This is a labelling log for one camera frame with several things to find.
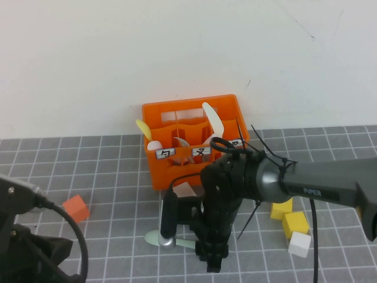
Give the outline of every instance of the white wall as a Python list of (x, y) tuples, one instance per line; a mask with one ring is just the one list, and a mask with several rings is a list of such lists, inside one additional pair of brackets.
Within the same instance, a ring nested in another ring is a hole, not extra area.
[(377, 124), (376, 10), (1, 0), (0, 138), (138, 133), (143, 103), (227, 93), (258, 128)]

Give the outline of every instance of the white paper label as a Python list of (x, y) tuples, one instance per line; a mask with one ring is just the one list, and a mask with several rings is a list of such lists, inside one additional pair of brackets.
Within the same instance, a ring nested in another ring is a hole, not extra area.
[(193, 149), (193, 156), (208, 155), (211, 154), (211, 147), (196, 147)]
[(159, 149), (156, 150), (156, 158), (157, 159), (164, 159), (168, 158), (172, 155), (175, 155), (176, 149)]
[(230, 140), (229, 141), (232, 145), (234, 145), (235, 147), (237, 146), (242, 146), (242, 140), (240, 139), (237, 139), (237, 140)]

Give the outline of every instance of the plastic spoon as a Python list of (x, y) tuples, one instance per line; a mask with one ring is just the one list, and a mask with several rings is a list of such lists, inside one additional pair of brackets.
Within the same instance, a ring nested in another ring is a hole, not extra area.
[[(189, 143), (185, 141), (184, 139), (181, 139), (180, 137), (174, 137), (175, 139), (179, 140), (182, 147), (189, 147)], [(187, 160), (190, 163), (195, 163), (194, 159), (191, 156), (187, 156)]]
[(136, 120), (136, 125), (143, 132), (143, 134), (145, 134), (145, 136), (147, 137), (147, 139), (149, 141), (152, 141), (152, 133), (151, 133), (151, 129), (149, 129), (149, 126), (147, 124), (145, 124), (145, 122), (143, 122), (143, 121), (141, 121), (139, 119)]
[(204, 102), (201, 106), (203, 107), (204, 112), (206, 112), (208, 120), (212, 126), (213, 133), (216, 135), (216, 137), (223, 137), (224, 125), (223, 122), (221, 122), (219, 115), (217, 115), (216, 111), (208, 103)]
[(163, 145), (158, 140), (152, 140), (147, 145), (147, 150), (158, 150), (162, 148)]
[[(160, 231), (158, 229), (149, 231), (144, 236), (144, 239), (147, 243), (150, 243), (151, 245), (160, 246), (158, 244), (158, 234), (159, 233), (160, 233)], [(189, 248), (189, 249), (195, 249), (195, 241), (194, 240), (185, 240), (185, 239), (178, 239), (177, 238), (176, 245), (177, 246), (185, 246), (186, 248)]]

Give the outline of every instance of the orange cube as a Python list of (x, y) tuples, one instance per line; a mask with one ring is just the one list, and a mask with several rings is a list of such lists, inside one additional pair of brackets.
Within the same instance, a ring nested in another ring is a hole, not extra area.
[(76, 195), (73, 198), (68, 199), (63, 203), (63, 207), (65, 208), (65, 211), (76, 221), (76, 223), (80, 223), (90, 215), (89, 209), (80, 195)]

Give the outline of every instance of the yellow cube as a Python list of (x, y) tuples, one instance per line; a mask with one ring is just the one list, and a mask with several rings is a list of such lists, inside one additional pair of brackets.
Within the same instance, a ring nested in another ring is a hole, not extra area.
[(285, 213), (292, 212), (293, 199), (291, 198), (287, 202), (283, 203), (272, 203), (271, 205), (271, 215), (272, 219), (282, 220)]
[(307, 234), (309, 230), (309, 224), (302, 211), (284, 214), (282, 224), (287, 239), (292, 237), (293, 232)]

